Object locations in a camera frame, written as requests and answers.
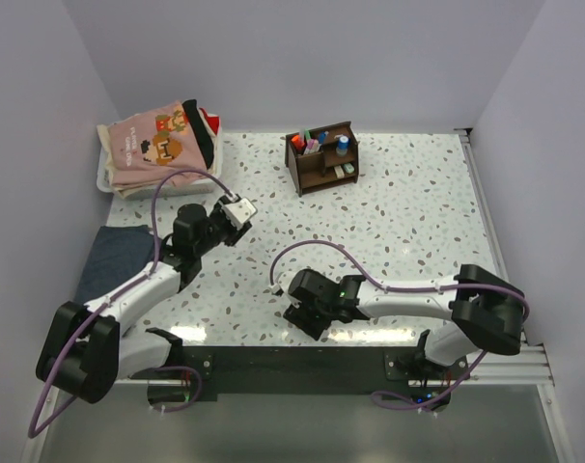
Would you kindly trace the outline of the orange black highlighter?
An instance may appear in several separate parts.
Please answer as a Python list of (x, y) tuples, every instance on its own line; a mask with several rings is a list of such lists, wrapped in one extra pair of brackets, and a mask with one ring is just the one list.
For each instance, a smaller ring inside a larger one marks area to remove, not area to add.
[(306, 150), (306, 141), (303, 134), (295, 134), (292, 137), (292, 145), (295, 148), (297, 155), (302, 155)]

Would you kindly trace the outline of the pink capped pen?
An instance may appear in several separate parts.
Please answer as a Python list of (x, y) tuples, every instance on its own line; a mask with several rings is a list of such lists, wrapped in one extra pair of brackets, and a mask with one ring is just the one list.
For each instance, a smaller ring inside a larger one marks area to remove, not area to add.
[(306, 150), (305, 150), (304, 154), (308, 154), (308, 153), (311, 153), (313, 151), (315, 142), (316, 142), (315, 139), (310, 139), (308, 141), (308, 143), (306, 145)]

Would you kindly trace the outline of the brown wooden desk organizer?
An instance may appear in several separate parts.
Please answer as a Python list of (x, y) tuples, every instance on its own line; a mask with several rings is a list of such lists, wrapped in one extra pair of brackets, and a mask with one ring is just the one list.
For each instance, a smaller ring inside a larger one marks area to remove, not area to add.
[[(305, 194), (318, 192), (327, 188), (356, 183), (360, 177), (359, 145), (352, 130), (351, 121), (334, 123), (322, 127), (308, 129), (311, 138), (318, 140), (318, 136), (327, 131), (328, 135), (320, 149), (314, 153), (297, 155), (292, 144), (292, 137), (303, 131), (287, 134), (285, 136), (285, 166), (289, 169), (296, 194), (302, 197)], [(338, 157), (336, 147), (341, 135), (349, 137), (348, 155)], [(352, 174), (347, 174), (344, 165), (351, 163), (355, 169)], [(337, 178), (334, 167), (341, 166), (345, 176)]]

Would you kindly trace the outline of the blue capped pen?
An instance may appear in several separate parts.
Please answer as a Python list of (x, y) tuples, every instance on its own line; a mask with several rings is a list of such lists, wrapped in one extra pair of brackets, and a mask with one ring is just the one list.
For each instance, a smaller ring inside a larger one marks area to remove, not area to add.
[(318, 136), (318, 142), (319, 142), (319, 145), (320, 145), (320, 146), (321, 146), (321, 145), (322, 145), (322, 144), (325, 142), (325, 139), (327, 138), (327, 135), (328, 135), (328, 132), (327, 132), (327, 131), (324, 131), (324, 132), (322, 132), (322, 133), (321, 133), (321, 134)]

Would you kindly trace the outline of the blue grey sharpener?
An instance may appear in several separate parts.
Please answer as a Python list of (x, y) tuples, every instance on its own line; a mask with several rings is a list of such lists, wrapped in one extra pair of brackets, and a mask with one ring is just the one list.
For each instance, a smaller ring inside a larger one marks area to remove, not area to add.
[(337, 141), (336, 155), (338, 157), (345, 157), (348, 155), (349, 137), (341, 135)]

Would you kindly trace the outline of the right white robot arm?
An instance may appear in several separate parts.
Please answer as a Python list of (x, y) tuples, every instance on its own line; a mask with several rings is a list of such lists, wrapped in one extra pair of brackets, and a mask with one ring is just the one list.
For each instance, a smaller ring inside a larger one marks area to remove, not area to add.
[(422, 332), (416, 346), (395, 359), (396, 369), (408, 379), (439, 378), (476, 351), (519, 354), (529, 314), (520, 290), (474, 264), (462, 265), (454, 276), (404, 286), (366, 274), (334, 281), (307, 268), (281, 273), (272, 279), (270, 291), (288, 298), (285, 319), (313, 340), (319, 340), (333, 322), (386, 316), (442, 321), (441, 327)]

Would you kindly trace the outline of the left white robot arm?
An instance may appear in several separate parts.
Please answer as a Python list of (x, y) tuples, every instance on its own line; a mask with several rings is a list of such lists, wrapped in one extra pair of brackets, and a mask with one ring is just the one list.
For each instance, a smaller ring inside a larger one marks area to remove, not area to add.
[(251, 229), (257, 209), (246, 198), (222, 197), (206, 211), (186, 204), (172, 232), (143, 270), (83, 305), (68, 302), (55, 313), (36, 365), (36, 376), (88, 403), (100, 401), (118, 379), (152, 369), (177, 376), (185, 364), (179, 337), (158, 328), (128, 338), (139, 318), (185, 289), (201, 272), (202, 258), (232, 247)]

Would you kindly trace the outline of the blue folded cloth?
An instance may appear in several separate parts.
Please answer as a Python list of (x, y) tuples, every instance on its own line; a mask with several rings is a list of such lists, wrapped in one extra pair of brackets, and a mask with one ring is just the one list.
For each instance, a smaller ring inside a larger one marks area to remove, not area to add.
[(123, 285), (152, 262), (153, 257), (153, 235), (147, 226), (100, 227), (73, 301), (84, 305)]

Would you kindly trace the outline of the pink pixel-print shirt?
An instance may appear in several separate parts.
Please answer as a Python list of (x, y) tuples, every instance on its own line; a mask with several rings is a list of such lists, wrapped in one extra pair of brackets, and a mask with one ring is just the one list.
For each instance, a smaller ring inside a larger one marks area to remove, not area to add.
[(209, 171), (182, 103), (176, 100), (120, 122), (97, 126), (97, 136), (108, 152), (106, 167), (112, 188), (125, 193), (156, 186), (178, 170)]

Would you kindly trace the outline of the black red folded garment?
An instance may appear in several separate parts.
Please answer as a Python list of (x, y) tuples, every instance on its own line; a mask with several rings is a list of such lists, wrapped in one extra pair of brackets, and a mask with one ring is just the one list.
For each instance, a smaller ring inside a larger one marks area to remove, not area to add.
[(220, 118), (199, 107), (196, 99), (188, 99), (181, 105), (192, 127), (205, 165), (210, 169), (214, 163), (215, 142), (221, 128)]

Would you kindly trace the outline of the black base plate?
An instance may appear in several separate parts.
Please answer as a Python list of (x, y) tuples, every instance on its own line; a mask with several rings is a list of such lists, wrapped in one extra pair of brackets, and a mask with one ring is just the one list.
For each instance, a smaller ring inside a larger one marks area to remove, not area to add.
[(370, 395), (417, 401), (468, 377), (465, 358), (450, 367), (416, 367), (414, 347), (185, 346), (184, 366), (203, 379), (199, 398), (220, 395)]

